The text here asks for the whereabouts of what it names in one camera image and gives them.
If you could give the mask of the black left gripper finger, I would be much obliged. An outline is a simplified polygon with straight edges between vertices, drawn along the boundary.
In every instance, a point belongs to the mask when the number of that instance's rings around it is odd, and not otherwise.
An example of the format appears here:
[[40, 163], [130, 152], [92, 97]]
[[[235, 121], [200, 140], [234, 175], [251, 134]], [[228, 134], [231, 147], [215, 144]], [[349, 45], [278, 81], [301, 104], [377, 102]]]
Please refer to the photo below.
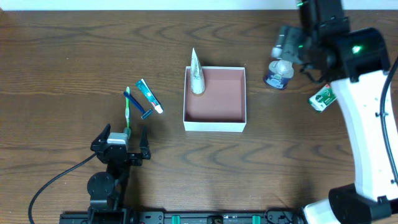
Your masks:
[[108, 136], [110, 135], [111, 125], [108, 123], [102, 132], [93, 140], [93, 146], [100, 146], [107, 142]]
[[139, 144], [139, 148], [142, 154], [149, 154], [149, 143], [147, 140], [147, 127], [144, 126], [142, 130], [142, 136]]

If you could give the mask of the clear sanitizer bottle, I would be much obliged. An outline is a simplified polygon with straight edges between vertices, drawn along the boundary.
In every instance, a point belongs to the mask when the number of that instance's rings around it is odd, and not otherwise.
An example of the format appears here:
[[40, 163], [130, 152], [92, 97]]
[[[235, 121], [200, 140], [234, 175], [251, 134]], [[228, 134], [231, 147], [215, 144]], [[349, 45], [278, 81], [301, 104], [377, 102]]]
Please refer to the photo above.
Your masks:
[[277, 45], [272, 49], [271, 57], [277, 60], [269, 64], [269, 71], [264, 76], [264, 83], [278, 90], [284, 90], [290, 79], [294, 76], [293, 63], [282, 60], [282, 48]]

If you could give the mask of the blue razor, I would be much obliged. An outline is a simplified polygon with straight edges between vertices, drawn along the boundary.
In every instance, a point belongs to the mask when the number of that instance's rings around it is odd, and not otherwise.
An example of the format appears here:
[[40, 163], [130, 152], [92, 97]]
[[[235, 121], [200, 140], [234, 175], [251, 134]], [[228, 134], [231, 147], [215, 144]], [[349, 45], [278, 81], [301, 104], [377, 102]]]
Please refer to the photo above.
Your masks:
[[127, 103], [132, 103], [141, 112], [142, 114], [141, 119], [146, 119], [153, 113], [152, 109], [145, 111], [144, 108], [141, 106], [141, 104], [130, 93], [125, 91], [123, 94], [127, 99]]

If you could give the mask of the green toothbrush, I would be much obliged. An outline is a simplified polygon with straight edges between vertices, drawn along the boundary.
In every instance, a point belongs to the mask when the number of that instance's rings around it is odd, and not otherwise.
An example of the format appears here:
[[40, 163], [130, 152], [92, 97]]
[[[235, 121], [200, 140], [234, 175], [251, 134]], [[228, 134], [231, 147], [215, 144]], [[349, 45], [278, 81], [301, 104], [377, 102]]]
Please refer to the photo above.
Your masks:
[[127, 134], [128, 138], [131, 136], [131, 129], [130, 129], [130, 108], [129, 108], [129, 99], [125, 97], [126, 106], [125, 106], [125, 119], [126, 119], [126, 128], [124, 132]]

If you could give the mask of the green soap box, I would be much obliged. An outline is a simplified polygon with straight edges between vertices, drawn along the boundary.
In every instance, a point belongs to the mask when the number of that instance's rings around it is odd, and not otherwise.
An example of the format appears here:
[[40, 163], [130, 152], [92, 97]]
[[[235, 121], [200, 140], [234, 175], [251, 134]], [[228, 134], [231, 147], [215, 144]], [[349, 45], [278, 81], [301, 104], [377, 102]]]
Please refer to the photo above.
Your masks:
[[308, 99], [309, 104], [319, 113], [324, 111], [336, 100], [336, 96], [330, 85], [326, 84], [316, 94]]

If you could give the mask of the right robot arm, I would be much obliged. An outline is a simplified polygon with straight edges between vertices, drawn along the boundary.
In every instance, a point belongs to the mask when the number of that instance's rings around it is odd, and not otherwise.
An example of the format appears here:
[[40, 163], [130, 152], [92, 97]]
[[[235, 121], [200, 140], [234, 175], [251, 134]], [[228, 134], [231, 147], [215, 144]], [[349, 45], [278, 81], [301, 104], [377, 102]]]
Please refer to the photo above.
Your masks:
[[299, 1], [300, 27], [283, 26], [273, 56], [321, 72], [343, 113], [355, 180], [303, 207], [303, 223], [371, 223], [397, 213], [397, 126], [390, 62], [375, 28], [351, 30], [340, 1]]

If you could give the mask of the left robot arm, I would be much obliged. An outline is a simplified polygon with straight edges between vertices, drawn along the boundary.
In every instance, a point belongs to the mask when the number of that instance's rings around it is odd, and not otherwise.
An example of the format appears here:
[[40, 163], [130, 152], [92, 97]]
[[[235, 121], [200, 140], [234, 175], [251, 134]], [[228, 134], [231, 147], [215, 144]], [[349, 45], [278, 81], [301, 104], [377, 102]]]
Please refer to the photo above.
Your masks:
[[147, 140], [147, 128], [142, 130], [140, 152], [129, 152], [131, 130], [112, 133], [107, 124], [93, 140], [90, 149], [106, 165], [104, 172], [92, 175], [87, 183], [90, 195], [89, 223], [139, 223], [138, 214], [124, 207], [124, 196], [132, 166], [141, 166], [151, 158]]

